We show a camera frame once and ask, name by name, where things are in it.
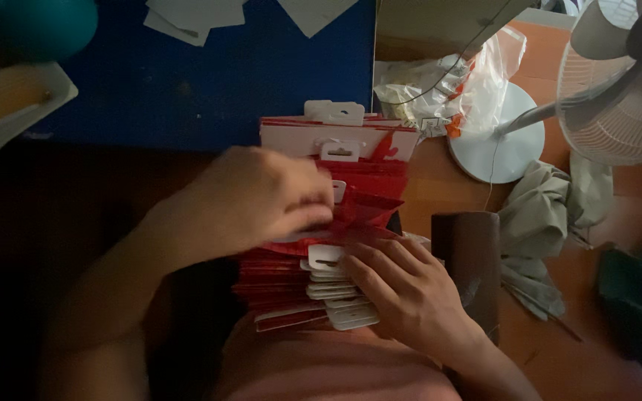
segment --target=right hand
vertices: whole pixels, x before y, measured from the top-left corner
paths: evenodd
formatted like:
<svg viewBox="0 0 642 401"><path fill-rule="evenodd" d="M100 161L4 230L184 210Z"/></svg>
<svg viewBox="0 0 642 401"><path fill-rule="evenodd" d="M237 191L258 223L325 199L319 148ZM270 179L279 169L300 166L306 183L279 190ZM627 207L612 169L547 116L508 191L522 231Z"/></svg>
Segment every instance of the right hand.
<svg viewBox="0 0 642 401"><path fill-rule="evenodd" d="M470 366L484 331L464 311L444 266L407 238L354 244L342 264L375 304L384 328L396 340L461 371Z"/></svg>

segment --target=fan pole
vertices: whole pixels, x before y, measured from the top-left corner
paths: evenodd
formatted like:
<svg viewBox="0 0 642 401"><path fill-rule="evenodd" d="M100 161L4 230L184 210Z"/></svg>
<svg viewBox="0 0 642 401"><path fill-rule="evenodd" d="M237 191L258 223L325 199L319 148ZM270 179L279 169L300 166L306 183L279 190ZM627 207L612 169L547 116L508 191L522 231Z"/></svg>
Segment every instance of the fan pole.
<svg viewBox="0 0 642 401"><path fill-rule="evenodd" d="M495 138L503 138L506 134L530 126L531 124L538 123L546 120L549 117L554 117L557 114L557 103L551 102L550 104L538 105L531 108L514 120L507 121L506 123L499 124L495 128L493 135Z"/></svg>

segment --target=hand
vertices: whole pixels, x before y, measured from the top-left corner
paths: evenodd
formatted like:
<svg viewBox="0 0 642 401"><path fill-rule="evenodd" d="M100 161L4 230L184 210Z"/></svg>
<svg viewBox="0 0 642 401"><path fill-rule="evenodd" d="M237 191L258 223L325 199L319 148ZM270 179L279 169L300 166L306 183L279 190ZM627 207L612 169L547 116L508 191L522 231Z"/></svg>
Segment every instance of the hand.
<svg viewBox="0 0 642 401"><path fill-rule="evenodd" d="M355 244L342 265L375 304L381 324L396 340L436 363L463 370L489 339L462 308L443 265L415 241Z"/></svg>
<svg viewBox="0 0 642 401"><path fill-rule="evenodd" d="M307 159L233 147L153 207L139 230L174 269L233 255L333 219L330 174Z"/></svg>

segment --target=brown cardboard box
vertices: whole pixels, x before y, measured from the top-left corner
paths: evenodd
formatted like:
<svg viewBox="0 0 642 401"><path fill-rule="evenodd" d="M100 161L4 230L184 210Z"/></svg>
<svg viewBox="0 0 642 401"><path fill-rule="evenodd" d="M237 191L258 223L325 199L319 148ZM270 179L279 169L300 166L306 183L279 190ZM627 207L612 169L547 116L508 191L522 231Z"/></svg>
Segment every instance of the brown cardboard box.
<svg viewBox="0 0 642 401"><path fill-rule="evenodd" d="M375 59L414 61L474 55L534 0L379 0ZM477 35L487 23L494 22Z"/></svg>

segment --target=person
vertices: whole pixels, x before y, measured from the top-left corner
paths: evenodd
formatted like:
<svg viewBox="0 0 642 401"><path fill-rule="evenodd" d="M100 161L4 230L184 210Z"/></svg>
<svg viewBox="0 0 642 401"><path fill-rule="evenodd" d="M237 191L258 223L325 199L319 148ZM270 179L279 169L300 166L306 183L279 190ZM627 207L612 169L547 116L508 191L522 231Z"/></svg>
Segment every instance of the person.
<svg viewBox="0 0 642 401"><path fill-rule="evenodd" d="M52 319L44 400L146 400L140 323L168 273L234 255L333 219L330 175L311 160L232 148L154 206L76 283ZM404 238L354 243L341 265L381 323L339 332L255 333L227 340L220 400L540 400L464 312L443 265Z"/></svg>

